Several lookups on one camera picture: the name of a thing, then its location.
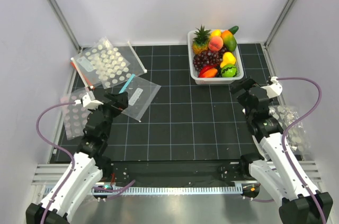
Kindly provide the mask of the green toy watermelon ball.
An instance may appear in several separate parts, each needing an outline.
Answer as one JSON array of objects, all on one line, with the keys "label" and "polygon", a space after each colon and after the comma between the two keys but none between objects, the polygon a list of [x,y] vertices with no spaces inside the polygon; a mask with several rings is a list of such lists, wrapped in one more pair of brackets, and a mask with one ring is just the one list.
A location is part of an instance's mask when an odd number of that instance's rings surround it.
[{"label": "green toy watermelon ball", "polygon": [[237,76],[237,67],[232,64],[224,65],[220,70],[221,77],[223,78],[231,78]]}]

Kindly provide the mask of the white-dotted zip bag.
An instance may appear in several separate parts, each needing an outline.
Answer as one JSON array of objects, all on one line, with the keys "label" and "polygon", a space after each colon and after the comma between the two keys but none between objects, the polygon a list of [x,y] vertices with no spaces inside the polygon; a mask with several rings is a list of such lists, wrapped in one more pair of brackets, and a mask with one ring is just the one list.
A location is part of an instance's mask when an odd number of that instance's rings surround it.
[{"label": "white-dotted zip bag", "polygon": [[[280,126],[285,131],[286,128],[300,118],[298,109],[295,106],[274,105],[270,107],[270,115],[278,120]],[[310,145],[308,136],[302,122],[298,122],[288,130],[286,141],[294,154],[309,155]]]}]

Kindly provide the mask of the orange green toy mango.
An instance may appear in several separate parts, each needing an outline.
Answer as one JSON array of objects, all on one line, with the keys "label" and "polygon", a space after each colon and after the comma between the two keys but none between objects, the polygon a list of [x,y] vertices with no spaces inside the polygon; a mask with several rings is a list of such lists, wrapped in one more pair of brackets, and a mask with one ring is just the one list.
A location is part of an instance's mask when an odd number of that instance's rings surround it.
[{"label": "orange green toy mango", "polygon": [[223,40],[224,46],[230,51],[235,51],[237,47],[237,42],[234,35],[229,31],[225,30],[221,33],[221,38]]}]

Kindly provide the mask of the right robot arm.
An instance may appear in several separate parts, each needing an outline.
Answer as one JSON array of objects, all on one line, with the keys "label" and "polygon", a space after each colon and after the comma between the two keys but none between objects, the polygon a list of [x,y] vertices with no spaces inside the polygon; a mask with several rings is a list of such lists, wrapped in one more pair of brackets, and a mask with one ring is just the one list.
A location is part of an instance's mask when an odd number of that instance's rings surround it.
[{"label": "right robot arm", "polygon": [[288,142],[289,130],[309,116],[322,98],[320,86],[316,86],[318,98],[314,106],[303,116],[283,128],[270,114],[270,102],[281,95],[282,77],[271,77],[268,85],[260,86],[254,79],[246,78],[230,89],[243,107],[246,124],[253,136],[258,153],[240,158],[239,174],[243,179],[256,179],[279,206],[282,223],[326,223],[333,199],[321,192],[302,169]]}]

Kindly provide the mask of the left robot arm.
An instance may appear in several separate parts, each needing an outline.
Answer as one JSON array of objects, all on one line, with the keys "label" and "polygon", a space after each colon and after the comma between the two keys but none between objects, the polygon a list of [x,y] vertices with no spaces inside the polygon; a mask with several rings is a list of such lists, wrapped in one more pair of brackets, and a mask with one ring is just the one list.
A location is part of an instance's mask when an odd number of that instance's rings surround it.
[{"label": "left robot arm", "polygon": [[104,98],[98,100],[89,91],[81,99],[59,104],[69,105],[81,105],[89,111],[84,134],[74,154],[47,140],[40,132],[40,122],[36,122],[39,137],[67,154],[70,164],[49,194],[40,203],[28,206],[25,212],[27,223],[71,223],[94,185],[99,181],[106,182],[112,176],[111,160],[103,154],[108,146],[113,119],[129,106],[127,92],[104,93]]}]

